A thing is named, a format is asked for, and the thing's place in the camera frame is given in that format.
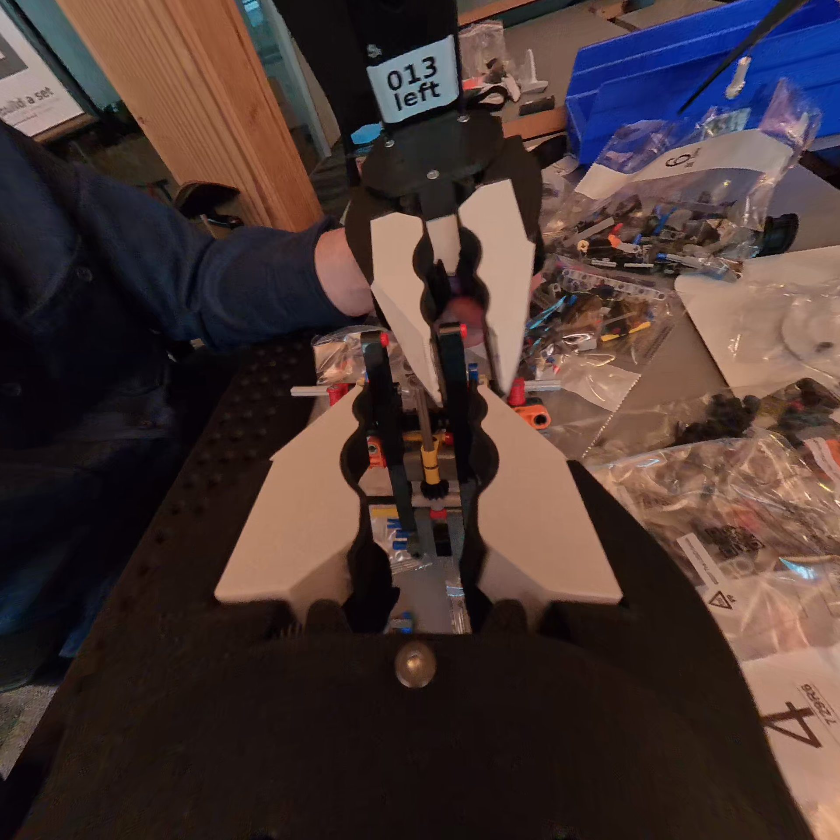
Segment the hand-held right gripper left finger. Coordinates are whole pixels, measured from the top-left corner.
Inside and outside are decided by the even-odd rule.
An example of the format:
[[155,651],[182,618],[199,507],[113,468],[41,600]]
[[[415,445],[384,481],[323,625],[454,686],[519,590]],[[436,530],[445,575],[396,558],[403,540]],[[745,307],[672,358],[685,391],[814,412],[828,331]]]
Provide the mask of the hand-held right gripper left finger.
[[357,634],[385,632],[399,591],[361,488],[372,418],[369,386],[355,385],[271,456],[217,602],[280,602],[300,623],[333,602]]

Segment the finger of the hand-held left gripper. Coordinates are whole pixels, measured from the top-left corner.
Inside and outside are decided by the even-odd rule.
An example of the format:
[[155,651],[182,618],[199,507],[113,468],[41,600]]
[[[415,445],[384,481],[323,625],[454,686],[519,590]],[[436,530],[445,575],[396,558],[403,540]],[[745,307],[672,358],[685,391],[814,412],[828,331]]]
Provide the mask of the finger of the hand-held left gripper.
[[406,361],[433,402],[441,406],[432,330],[421,309],[426,287],[414,266],[415,251],[423,236],[424,224],[419,217],[387,214],[372,220],[371,288]]
[[509,179],[477,187],[458,220],[477,244],[486,351],[499,393],[508,394],[520,364],[536,245],[526,235]]

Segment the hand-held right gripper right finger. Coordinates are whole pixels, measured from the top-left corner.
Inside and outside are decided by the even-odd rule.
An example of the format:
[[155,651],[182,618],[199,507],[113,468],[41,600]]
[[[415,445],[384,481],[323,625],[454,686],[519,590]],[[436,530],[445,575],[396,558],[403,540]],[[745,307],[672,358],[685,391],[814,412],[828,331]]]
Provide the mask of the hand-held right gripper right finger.
[[526,628],[556,602],[623,599],[568,459],[487,384],[469,390],[469,467],[476,480],[458,568],[472,632],[513,601]]

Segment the multicolour lego assembly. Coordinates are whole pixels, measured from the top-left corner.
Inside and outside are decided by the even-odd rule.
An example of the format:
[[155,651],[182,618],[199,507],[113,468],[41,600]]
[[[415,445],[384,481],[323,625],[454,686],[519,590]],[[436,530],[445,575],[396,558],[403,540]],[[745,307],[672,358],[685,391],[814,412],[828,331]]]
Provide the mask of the multicolour lego assembly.
[[[408,488],[401,472],[403,467],[402,401],[397,398],[393,388],[386,351],[387,348],[382,344],[378,333],[375,333],[373,339],[364,345],[364,357],[371,361],[366,362],[370,371],[367,374],[367,381],[363,381],[362,384],[369,386],[373,402],[373,418],[368,432],[371,426],[375,426],[374,430],[386,448],[386,465],[397,474],[396,478],[392,479],[392,489],[398,491],[401,488]],[[460,422],[460,426],[454,430],[455,442],[457,445],[466,445],[467,475],[473,476],[472,469],[469,467],[471,434],[468,428],[468,412],[469,390],[476,384],[468,382],[466,367],[463,364],[458,367],[456,374],[456,396],[459,396],[461,401],[459,409],[453,410],[453,424]]]

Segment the small clear bag of lego parts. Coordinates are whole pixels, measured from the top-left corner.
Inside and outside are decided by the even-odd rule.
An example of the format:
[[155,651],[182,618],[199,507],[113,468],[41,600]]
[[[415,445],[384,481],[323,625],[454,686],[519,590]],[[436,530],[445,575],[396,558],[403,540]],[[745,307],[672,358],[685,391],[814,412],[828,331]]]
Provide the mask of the small clear bag of lego parts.
[[[380,330],[370,324],[352,324],[313,339],[311,349],[317,385],[353,384],[364,377],[366,369],[361,335]],[[387,353],[393,381],[405,388],[414,372],[396,336],[389,331],[385,331],[385,336],[388,339]]]

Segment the large labelled bag of lego parts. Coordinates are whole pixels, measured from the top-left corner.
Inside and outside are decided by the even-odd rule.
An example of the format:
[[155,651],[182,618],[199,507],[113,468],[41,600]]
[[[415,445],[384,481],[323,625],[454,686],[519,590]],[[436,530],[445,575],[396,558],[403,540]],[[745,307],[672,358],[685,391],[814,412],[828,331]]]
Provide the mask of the large labelled bag of lego parts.
[[591,467],[696,588],[816,838],[839,836],[838,495],[755,433]]

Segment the clear bag of black lego parts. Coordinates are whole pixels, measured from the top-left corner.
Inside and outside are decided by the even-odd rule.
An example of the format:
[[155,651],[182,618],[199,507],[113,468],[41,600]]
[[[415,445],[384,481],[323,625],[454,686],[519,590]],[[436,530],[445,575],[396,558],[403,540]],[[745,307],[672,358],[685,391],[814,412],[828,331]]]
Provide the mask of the clear bag of black lego parts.
[[768,395],[734,395],[729,389],[624,408],[605,426],[587,454],[588,466],[600,466],[648,451],[723,438],[745,438],[765,431],[812,458],[822,440],[838,463],[838,386],[804,377]]

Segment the striped clear bag of lego parts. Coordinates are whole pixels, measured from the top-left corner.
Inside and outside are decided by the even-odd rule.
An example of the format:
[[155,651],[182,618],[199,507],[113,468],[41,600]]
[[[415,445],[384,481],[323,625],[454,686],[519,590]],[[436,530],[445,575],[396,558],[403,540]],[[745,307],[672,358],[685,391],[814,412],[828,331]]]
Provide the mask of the striped clear bag of lego parts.
[[781,79],[753,108],[622,126],[546,224],[548,266],[648,287],[682,274],[739,279],[763,246],[776,186],[822,121]]

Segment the black lego tire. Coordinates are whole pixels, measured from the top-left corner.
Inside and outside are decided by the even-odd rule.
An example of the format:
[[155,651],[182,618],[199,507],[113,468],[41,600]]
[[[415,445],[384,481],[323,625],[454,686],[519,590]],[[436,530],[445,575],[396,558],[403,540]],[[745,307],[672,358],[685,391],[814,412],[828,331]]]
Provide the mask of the black lego tire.
[[765,218],[758,257],[780,256],[793,246],[799,232],[797,213]]

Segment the person's left hand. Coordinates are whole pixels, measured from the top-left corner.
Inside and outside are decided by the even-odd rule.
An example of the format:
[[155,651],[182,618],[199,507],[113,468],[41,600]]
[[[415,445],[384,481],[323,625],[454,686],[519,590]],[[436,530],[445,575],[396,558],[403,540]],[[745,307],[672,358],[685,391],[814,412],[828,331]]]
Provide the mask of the person's left hand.
[[[371,288],[357,264],[343,227],[323,233],[314,251],[314,267],[331,303],[344,315],[360,319],[374,310]],[[468,331],[481,333],[483,310],[478,301],[453,297],[441,312],[438,324],[458,322]]]

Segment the white paper sheet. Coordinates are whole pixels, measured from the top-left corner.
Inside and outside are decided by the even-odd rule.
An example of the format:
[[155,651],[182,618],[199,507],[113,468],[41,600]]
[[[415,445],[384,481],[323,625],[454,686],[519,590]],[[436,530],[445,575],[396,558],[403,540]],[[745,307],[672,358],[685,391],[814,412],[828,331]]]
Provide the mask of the white paper sheet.
[[782,385],[804,377],[811,377],[825,385],[838,386],[838,381],[819,374],[810,375],[807,369],[798,364],[775,366],[739,363],[728,352],[729,328],[732,325],[734,306],[739,299],[737,285],[742,278],[780,279],[785,269],[804,269],[829,275],[838,272],[838,257],[839,247],[835,245],[751,259],[745,264],[741,278],[732,283],[710,280],[700,275],[678,278],[676,289],[689,317],[724,381],[734,393],[740,396],[765,396]]

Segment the wooden pillar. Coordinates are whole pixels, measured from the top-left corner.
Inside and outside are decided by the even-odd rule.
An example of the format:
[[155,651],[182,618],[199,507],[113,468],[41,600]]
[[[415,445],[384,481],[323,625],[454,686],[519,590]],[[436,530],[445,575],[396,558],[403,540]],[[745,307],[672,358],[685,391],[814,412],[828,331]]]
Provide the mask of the wooden pillar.
[[248,224],[323,214],[233,1],[58,1],[179,183],[239,190]]

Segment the blue plastic bin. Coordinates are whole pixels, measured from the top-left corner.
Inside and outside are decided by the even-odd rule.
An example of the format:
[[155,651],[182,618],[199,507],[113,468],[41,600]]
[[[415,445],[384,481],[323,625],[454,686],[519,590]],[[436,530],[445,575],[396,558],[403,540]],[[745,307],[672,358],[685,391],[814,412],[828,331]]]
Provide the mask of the blue plastic bin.
[[702,118],[711,108],[751,108],[759,124],[779,79],[803,91],[822,112],[818,138],[839,131],[838,2],[807,2],[747,51],[743,89],[732,100],[729,66],[682,114],[678,110],[770,12],[774,2],[748,1],[641,29],[581,49],[565,97],[567,134],[578,160],[591,164],[614,132],[644,120]]

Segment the clear bag with white disc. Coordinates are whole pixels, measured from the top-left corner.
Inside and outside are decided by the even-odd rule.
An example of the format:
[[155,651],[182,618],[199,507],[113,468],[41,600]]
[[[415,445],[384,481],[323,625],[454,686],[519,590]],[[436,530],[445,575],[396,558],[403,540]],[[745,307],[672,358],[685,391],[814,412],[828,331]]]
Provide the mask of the clear bag with white disc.
[[742,278],[737,288],[728,336],[735,361],[798,364],[838,381],[838,272],[783,269],[780,279]]

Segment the white printed sign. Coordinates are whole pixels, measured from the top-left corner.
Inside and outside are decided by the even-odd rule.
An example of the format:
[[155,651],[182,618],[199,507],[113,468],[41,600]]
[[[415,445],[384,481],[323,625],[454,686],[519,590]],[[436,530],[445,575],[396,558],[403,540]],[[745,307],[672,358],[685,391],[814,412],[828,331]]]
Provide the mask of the white printed sign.
[[79,103],[2,9],[2,121],[34,138],[83,113]]

